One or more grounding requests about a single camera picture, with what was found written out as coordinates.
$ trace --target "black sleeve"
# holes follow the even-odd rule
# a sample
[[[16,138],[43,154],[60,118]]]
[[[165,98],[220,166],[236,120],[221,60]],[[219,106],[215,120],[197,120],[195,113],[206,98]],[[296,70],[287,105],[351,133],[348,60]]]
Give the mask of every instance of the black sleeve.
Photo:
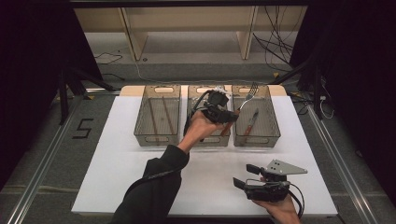
[[[143,177],[162,172],[182,169],[189,162],[178,147],[169,145],[158,159],[149,160]],[[162,223],[180,188],[180,171],[164,177],[152,179],[125,193],[122,203],[117,208],[110,224],[116,223]]]

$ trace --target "storage bin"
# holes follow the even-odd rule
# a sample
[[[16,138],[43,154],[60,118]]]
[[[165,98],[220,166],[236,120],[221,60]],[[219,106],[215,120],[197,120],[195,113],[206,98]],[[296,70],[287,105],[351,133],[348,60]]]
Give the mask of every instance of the storage bin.
[[[191,113],[191,109],[198,102],[198,99],[208,90],[213,90],[217,86],[189,86],[189,95],[187,102],[187,114]],[[207,100],[207,95],[198,105],[198,107],[202,107],[204,105],[204,101]],[[194,147],[227,147],[228,141],[230,140],[230,134],[226,134],[225,136],[220,136],[221,131],[215,131],[209,137],[205,138],[204,141],[197,143]]]
[[[180,86],[146,86],[134,135],[141,147],[178,144]]]
[[[247,96],[250,86],[232,86],[233,110],[236,110]],[[251,131],[245,132],[255,111],[259,113]],[[274,147],[280,137],[276,114],[268,86],[259,86],[253,99],[241,109],[239,118],[233,125],[233,144],[236,147]]]

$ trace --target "white tabletop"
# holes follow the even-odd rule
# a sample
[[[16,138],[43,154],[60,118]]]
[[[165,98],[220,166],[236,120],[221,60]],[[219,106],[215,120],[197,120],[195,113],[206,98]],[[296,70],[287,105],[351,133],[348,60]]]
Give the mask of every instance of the white tabletop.
[[[288,175],[288,180],[304,194],[305,216],[332,217],[337,214],[291,99],[288,96],[273,96],[272,100],[281,132],[276,146],[234,147],[232,133],[227,147],[213,150],[194,148],[189,164],[181,173],[181,188],[170,216],[268,216],[264,209],[247,200],[244,191],[233,186],[233,177],[257,179],[257,175],[246,171],[246,164],[266,167],[272,159],[308,171],[304,175]],[[116,97],[72,212],[82,215],[113,214],[125,191],[142,177],[147,160],[163,154],[164,147],[141,147],[134,137],[140,102],[141,97]],[[181,102],[180,132],[186,119],[186,95],[182,95]],[[290,189],[301,198],[294,187]]]

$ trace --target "metal bracket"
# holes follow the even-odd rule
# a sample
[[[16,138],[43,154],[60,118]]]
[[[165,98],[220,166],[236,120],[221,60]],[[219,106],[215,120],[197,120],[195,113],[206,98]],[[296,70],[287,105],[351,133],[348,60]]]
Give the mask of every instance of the metal bracket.
[[[308,171],[289,163],[272,160],[265,169],[265,173],[273,175],[297,175],[297,174],[307,174]]]

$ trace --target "human hand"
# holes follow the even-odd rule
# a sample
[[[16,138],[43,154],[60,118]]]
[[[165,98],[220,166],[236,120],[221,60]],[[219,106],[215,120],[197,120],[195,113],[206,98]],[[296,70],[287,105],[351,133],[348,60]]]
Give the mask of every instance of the human hand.
[[[288,194],[283,201],[277,203],[252,200],[255,204],[265,208],[281,224],[301,223],[294,208],[293,200]]]
[[[207,119],[201,111],[196,111],[191,118],[190,127],[184,135],[183,140],[178,144],[178,147],[189,153],[190,149],[201,139],[204,139],[216,130],[223,129],[224,126],[220,123],[213,123]]]

